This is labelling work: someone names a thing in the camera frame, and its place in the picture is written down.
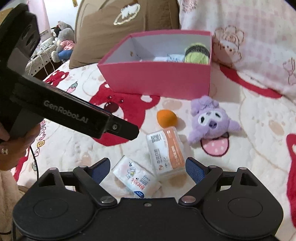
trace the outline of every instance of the qr code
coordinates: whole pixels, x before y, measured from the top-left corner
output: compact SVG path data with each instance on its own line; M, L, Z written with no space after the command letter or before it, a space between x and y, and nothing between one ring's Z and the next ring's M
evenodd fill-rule
M161 140L161 138L160 138L159 134L151 136L152 143L160 141L160 140Z

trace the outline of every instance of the pink shirt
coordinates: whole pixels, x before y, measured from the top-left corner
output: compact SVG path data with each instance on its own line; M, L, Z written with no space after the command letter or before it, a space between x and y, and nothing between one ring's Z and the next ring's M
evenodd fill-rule
M71 50L74 48L75 43L72 40L64 40L60 45L64 48L64 50Z

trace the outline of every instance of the pink curtain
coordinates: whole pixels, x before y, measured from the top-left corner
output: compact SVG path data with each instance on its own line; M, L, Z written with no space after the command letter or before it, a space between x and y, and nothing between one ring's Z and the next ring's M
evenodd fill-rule
M30 12L37 16L39 32L50 29L43 0L27 0Z

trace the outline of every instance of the yarn ball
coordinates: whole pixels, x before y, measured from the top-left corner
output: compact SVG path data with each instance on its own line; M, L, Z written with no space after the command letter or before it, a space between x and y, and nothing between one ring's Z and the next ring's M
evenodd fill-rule
M156 115L157 122L162 128L177 126L178 118L171 110L160 110Z
M195 43L185 49L185 63L209 64L210 52L202 43Z

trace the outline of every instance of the purple plush toy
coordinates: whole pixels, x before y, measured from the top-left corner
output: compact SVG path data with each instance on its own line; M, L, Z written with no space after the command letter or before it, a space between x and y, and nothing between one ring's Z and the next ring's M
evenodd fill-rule
M242 130L239 123L231 120L225 110L219 107L219 103L209 96L192 100L191 114L193 115L193 130L188 137L190 144L197 143L202 138L214 139L228 131L239 132Z

